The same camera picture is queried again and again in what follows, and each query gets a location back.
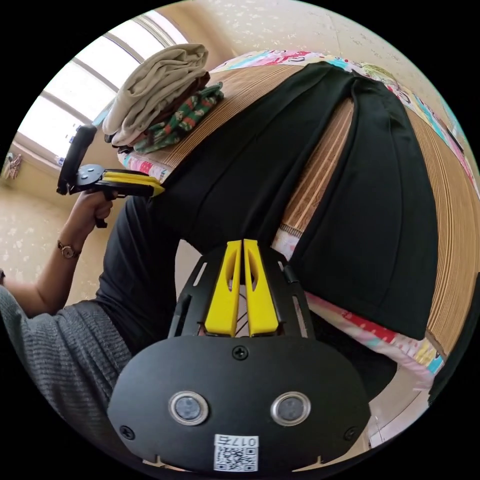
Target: sticker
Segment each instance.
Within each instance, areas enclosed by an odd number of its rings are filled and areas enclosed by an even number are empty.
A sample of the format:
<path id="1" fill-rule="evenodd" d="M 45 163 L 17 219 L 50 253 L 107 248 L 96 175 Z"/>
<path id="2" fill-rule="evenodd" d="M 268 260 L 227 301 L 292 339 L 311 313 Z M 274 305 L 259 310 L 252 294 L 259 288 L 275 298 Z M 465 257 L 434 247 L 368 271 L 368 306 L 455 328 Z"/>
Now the sticker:
<path id="1" fill-rule="evenodd" d="M 215 435 L 213 469 L 217 472 L 257 472 L 259 438 L 257 436 Z"/>

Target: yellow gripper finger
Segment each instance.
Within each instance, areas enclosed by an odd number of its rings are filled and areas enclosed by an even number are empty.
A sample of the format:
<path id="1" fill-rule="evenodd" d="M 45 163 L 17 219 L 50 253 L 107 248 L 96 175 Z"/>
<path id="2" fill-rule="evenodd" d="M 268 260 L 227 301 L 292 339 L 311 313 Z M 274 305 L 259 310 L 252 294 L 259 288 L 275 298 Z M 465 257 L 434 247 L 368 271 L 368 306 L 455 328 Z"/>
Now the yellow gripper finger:
<path id="1" fill-rule="evenodd" d="M 144 185 L 146 187 L 152 187 L 152 197 L 156 197 L 157 195 L 165 191 L 161 183 L 156 178 L 152 176 L 131 173 L 129 171 L 106 171 L 103 174 L 102 180 L 105 180 L 106 182 L 118 182 L 121 184 L 136 184 Z"/>
<path id="2" fill-rule="evenodd" d="M 239 312 L 242 241 L 229 241 L 205 320 L 209 334 L 235 336 Z"/>
<path id="3" fill-rule="evenodd" d="M 257 241 L 244 240 L 243 251 L 250 336 L 273 334 L 279 327 L 279 321 Z"/>

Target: gray knit sweater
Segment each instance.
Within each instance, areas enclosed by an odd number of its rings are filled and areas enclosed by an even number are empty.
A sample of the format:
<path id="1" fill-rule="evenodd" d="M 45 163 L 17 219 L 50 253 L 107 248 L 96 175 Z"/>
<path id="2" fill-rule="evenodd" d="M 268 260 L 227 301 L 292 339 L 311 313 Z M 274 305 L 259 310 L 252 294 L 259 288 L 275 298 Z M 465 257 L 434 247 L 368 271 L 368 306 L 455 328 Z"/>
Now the gray knit sweater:
<path id="1" fill-rule="evenodd" d="M 0 285 L 0 312 L 14 349 L 52 408 L 98 446 L 129 455 L 107 417 L 115 382 L 131 354 L 92 301 L 28 318 Z"/>

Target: colorful bedsheet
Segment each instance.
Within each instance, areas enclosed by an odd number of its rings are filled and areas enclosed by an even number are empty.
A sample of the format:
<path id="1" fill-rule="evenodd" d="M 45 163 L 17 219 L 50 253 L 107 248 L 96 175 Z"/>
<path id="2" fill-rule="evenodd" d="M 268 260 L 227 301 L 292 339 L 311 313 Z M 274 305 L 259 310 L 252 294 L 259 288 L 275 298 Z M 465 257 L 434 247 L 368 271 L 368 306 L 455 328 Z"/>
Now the colorful bedsheet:
<path id="1" fill-rule="evenodd" d="M 376 65 L 357 63 L 348 59 L 309 51 L 267 50 L 250 52 L 229 60 L 214 69 L 213 72 L 260 65 L 306 65 L 321 61 L 329 62 L 349 72 L 355 71 L 365 77 L 383 82 L 407 108 L 427 122 L 453 151 L 471 183 L 474 185 L 478 198 L 480 199 L 480 192 L 475 183 L 468 161 L 444 127 L 438 122 L 435 113 L 413 92 L 400 85 L 393 75 Z M 160 181 L 165 180 L 170 174 L 169 168 L 165 165 L 152 163 L 148 157 L 141 156 L 135 152 L 129 154 L 119 153 L 118 158 L 127 169 L 144 172 Z M 281 252 L 287 260 L 289 260 L 298 241 L 299 239 L 296 236 L 279 229 L 272 247 L 278 252 Z M 308 305 L 313 312 L 320 315 L 362 345 L 375 352 L 386 355 L 403 368 L 411 371 L 417 379 L 417 390 L 430 389 L 433 379 L 442 368 L 445 359 L 427 338 L 414 340 L 405 337 L 309 293 L 307 294 L 307 299 Z"/>

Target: brown folded cloth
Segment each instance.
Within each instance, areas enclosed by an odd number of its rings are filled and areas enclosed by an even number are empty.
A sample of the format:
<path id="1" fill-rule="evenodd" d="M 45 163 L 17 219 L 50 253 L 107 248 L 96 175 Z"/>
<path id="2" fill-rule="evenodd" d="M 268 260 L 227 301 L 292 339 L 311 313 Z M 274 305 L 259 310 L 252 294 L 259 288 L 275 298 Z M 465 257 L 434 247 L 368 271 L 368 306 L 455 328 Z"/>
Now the brown folded cloth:
<path id="1" fill-rule="evenodd" d="M 196 78 L 191 85 L 179 96 L 177 97 L 172 103 L 167 105 L 165 109 L 163 109 L 150 123 L 149 127 L 152 125 L 159 124 L 165 120 L 168 120 L 179 108 L 187 98 L 194 95 L 196 92 L 203 90 L 207 83 L 210 80 L 210 74 L 207 72 L 204 76 L 200 76 Z M 137 142 L 145 138 L 145 132 L 142 132 L 135 140 L 128 144 L 129 147 L 133 147 Z"/>

